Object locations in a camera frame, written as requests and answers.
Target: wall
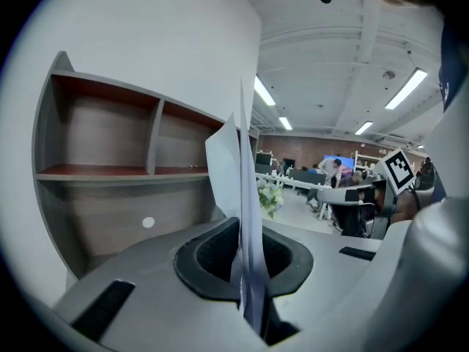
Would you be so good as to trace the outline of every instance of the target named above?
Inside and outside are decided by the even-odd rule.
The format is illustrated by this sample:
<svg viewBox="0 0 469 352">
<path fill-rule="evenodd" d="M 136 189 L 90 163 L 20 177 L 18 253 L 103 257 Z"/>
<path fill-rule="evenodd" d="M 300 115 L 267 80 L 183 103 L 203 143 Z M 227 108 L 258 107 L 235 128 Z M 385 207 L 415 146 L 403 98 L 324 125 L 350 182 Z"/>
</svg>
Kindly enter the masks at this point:
<svg viewBox="0 0 469 352">
<path fill-rule="evenodd" d="M 354 158 L 355 151 L 362 155 L 382 157 L 377 145 L 366 144 L 362 147 L 358 142 L 339 141 L 334 139 L 319 139 L 293 136 L 260 136 L 258 150 L 272 151 L 275 159 L 295 159 L 295 167 L 305 166 L 312 168 L 319 164 L 324 155 L 337 155 L 345 158 Z M 416 155 L 406 153 L 410 163 L 415 162 L 416 169 L 420 168 L 424 160 Z"/>
<path fill-rule="evenodd" d="M 32 179 L 32 126 L 51 63 L 155 90 L 240 121 L 251 118 L 261 23 L 246 0 L 43 0 L 0 83 L 1 241 L 17 279 L 49 306 L 66 270 L 45 231 Z"/>
</svg>

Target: fluorescent light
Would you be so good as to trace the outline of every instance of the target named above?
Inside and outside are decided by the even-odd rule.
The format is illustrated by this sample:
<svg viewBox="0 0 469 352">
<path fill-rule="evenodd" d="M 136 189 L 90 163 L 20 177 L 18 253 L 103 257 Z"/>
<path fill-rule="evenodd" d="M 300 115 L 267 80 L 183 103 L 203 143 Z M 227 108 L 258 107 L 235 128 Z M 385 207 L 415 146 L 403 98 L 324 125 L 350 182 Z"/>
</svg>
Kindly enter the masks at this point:
<svg viewBox="0 0 469 352">
<path fill-rule="evenodd" d="M 254 90 L 256 90 L 257 94 L 259 94 L 268 106 L 274 106 L 276 104 L 258 76 L 256 76 L 256 81 L 254 81 Z"/>
<path fill-rule="evenodd" d="M 287 129 L 288 131 L 292 130 L 292 126 L 290 125 L 286 117 L 279 117 L 278 119 L 284 125 L 285 129 Z"/>
<path fill-rule="evenodd" d="M 360 136 L 366 129 L 368 129 L 370 126 L 373 125 L 372 121 L 367 121 L 363 124 L 363 126 L 357 130 L 357 133 L 355 133 L 356 136 Z"/>
<path fill-rule="evenodd" d="M 417 88 L 417 86 L 428 76 L 427 73 L 420 69 L 416 69 L 414 73 L 411 75 L 407 83 L 401 90 L 397 93 L 397 95 L 388 103 L 386 109 L 395 109 L 400 103 L 407 98 L 410 93 Z"/>
</svg>

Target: white flowers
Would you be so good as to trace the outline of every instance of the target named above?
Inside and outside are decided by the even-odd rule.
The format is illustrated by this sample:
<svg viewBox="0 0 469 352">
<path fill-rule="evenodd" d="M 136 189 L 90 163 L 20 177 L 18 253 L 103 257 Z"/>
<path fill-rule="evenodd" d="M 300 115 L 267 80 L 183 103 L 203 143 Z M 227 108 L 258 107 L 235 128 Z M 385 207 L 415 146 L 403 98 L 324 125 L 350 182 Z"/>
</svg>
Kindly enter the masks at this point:
<svg viewBox="0 0 469 352">
<path fill-rule="evenodd" d="M 269 188 L 263 188 L 260 190 L 262 194 L 264 194 L 267 198 L 270 198 L 270 189 Z"/>
<path fill-rule="evenodd" d="M 273 219 L 276 211 L 284 204 L 281 189 L 275 183 L 260 179 L 257 181 L 257 192 L 261 208 L 265 209 L 269 217 Z"/>
</svg>

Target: brown wall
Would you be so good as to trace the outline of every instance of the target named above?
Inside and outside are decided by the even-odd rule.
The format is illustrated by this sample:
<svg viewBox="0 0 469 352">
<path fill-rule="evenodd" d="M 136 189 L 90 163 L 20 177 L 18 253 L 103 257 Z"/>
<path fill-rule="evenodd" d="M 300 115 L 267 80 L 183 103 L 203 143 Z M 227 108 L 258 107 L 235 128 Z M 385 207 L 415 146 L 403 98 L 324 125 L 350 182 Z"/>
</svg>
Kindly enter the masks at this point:
<svg viewBox="0 0 469 352">
<path fill-rule="evenodd" d="M 358 142 L 340 141 L 335 139 L 320 139 L 291 136 L 260 136 L 258 150 L 272 151 L 273 157 L 278 160 L 284 158 L 295 159 L 295 167 L 305 166 L 312 168 L 313 164 L 319 164 L 324 155 L 337 155 L 345 158 L 354 158 L 355 151 L 359 154 L 382 157 L 378 152 L 383 147 L 366 144 L 362 147 Z M 415 162 L 416 170 L 420 168 L 424 158 L 406 153 L 410 163 Z"/>
</svg>

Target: gray plastic surface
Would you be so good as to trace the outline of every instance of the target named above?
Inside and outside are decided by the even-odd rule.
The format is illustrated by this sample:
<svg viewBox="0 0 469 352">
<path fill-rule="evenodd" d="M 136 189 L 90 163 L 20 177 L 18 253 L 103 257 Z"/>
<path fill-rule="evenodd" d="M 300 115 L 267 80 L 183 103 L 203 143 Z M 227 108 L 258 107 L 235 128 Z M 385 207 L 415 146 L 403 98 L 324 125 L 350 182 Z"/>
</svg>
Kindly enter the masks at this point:
<svg viewBox="0 0 469 352">
<path fill-rule="evenodd" d="M 369 322 L 365 351 L 399 351 L 415 340 L 467 278 L 468 206 L 469 199 L 447 199 L 414 218 L 396 273 Z"/>
<path fill-rule="evenodd" d="M 122 279 L 135 283 L 136 289 L 103 335 L 100 343 L 108 348 L 116 351 L 266 349 L 234 304 L 198 297 L 174 272 L 173 259 L 179 247 L 220 222 L 191 227 L 130 247 L 74 285 L 56 305 L 57 314 L 66 322 L 73 322 L 110 281 Z M 370 266 L 369 261 L 348 257 L 339 250 L 351 246 L 375 252 L 382 243 L 300 230 L 274 222 L 265 226 L 301 242 L 314 256 L 313 271 L 300 289 L 274 300 L 280 318 L 305 331 L 321 322 L 321 316 L 351 291 Z M 289 343 L 297 337 L 280 345 L 288 350 Z"/>
<path fill-rule="evenodd" d="M 358 201 L 347 201 L 348 191 L 357 191 L 359 189 L 373 188 L 373 184 L 348 186 L 346 188 L 320 189 L 317 191 L 316 199 L 318 202 L 330 203 L 331 205 L 356 206 Z"/>
<path fill-rule="evenodd" d="M 368 321 L 388 289 L 409 225 L 409 221 L 392 224 L 373 261 L 355 285 L 350 286 L 323 313 L 311 319 L 307 329 L 280 345 L 274 345 L 269 351 L 363 351 Z"/>
</svg>

